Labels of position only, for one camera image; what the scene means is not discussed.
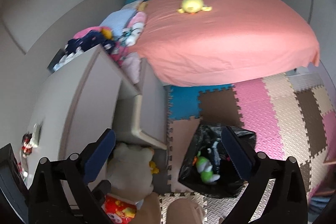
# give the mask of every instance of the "red package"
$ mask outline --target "red package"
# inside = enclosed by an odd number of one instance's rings
[[[102,208],[114,224],[127,224],[135,217],[137,212],[135,205],[120,201],[109,195],[106,196]]]

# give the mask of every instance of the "person's leg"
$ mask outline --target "person's leg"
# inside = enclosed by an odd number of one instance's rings
[[[167,224],[202,224],[205,213],[197,203],[179,198],[167,209]]]
[[[147,196],[143,204],[135,214],[130,224],[160,224],[161,208],[159,196],[156,193],[151,193]]]

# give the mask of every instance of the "blue foam tile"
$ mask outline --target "blue foam tile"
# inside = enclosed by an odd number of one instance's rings
[[[200,108],[198,107],[198,96],[200,92],[230,89],[231,84],[227,85],[204,85],[204,86],[171,86],[171,100],[169,107],[169,118],[172,120],[189,119],[190,116],[199,118]]]

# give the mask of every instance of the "yellow plush toy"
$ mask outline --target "yellow plush toy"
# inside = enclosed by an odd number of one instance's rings
[[[181,9],[178,9],[177,11],[180,14],[183,14],[185,12],[189,14],[194,14],[201,10],[211,11],[212,7],[204,6],[203,0],[183,0],[181,3]]]

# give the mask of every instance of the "green toy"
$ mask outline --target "green toy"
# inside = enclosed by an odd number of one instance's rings
[[[180,14],[183,14],[185,12],[189,14],[194,14],[199,11],[211,11],[212,7],[206,7],[204,6],[203,0],[183,0],[181,3],[181,9],[178,9],[177,11]]]
[[[221,177],[213,173],[211,162],[206,157],[201,157],[200,151],[197,153],[196,168],[203,183],[211,184]]]

